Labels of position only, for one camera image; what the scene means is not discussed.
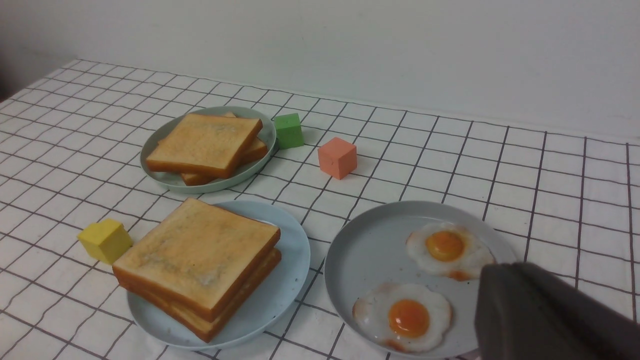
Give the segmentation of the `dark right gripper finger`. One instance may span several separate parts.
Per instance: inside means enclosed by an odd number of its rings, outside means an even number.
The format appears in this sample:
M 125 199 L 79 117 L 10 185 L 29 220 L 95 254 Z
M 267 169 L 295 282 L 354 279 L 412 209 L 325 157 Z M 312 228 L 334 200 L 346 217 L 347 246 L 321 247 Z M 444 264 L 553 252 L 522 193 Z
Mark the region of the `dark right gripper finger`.
M 639 325 L 546 269 L 485 266 L 474 327 L 482 360 L 637 360 Z

